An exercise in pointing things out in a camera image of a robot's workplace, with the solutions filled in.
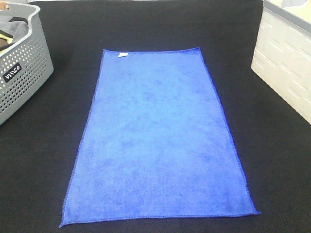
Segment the grey perforated laundry basket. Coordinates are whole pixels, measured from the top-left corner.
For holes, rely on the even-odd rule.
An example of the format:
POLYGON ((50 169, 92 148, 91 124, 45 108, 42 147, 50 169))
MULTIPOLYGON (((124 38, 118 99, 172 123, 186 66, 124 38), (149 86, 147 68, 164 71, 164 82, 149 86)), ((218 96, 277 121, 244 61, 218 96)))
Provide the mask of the grey perforated laundry basket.
POLYGON ((40 7, 1 2, 2 16, 27 20, 28 33, 0 54, 0 121, 12 116, 52 75, 53 64, 39 17, 40 7))

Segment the yellow-black cloth in basket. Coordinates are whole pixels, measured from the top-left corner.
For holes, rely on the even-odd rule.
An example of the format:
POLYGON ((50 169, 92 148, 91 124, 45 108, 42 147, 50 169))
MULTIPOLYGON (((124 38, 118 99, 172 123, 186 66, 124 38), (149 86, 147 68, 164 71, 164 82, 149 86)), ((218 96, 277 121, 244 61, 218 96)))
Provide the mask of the yellow-black cloth in basket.
POLYGON ((0 31, 0 51, 3 52, 13 45, 13 36, 4 31, 0 31))

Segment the white plastic storage box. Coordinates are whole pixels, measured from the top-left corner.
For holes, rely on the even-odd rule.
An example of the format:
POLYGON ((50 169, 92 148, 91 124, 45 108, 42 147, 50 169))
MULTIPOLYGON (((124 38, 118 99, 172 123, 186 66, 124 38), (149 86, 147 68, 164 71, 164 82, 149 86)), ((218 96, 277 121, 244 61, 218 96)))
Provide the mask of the white plastic storage box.
POLYGON ((251 69, 311 120, 311 2, 265 0, 251 69))

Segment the grey towel in basket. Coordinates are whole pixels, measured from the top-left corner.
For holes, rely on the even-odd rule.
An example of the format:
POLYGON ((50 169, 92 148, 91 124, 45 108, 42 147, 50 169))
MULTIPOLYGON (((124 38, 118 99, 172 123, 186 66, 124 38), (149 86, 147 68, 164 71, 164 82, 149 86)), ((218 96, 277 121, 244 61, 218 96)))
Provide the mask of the grey towel in basket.
POLYGON ((0 34, 18 41, 28 33, 28 25, 24 21, 0 23, 0 34))

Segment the blue microfiber towel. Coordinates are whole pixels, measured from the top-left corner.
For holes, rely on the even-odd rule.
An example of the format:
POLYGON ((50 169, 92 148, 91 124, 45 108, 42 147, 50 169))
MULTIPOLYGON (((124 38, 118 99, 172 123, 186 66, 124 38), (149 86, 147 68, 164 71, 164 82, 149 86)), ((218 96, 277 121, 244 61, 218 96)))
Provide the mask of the blue microfiber towel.
POLYGON ((201 50, 104 50, 60 225, 256 214, 201 50))

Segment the black tablecloth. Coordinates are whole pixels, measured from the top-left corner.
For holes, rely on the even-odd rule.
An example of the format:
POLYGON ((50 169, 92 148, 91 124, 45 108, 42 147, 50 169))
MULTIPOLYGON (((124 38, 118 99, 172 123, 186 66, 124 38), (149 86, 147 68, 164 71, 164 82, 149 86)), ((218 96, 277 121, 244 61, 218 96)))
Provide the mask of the black tablecloth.
POLYGON ((37 1, 54 72, 0 127, 3 233, 308 233, 311 126, 251 70, 260 0, 37 1), (259 215, 59 227, 103 49, 199 47, 259 215))

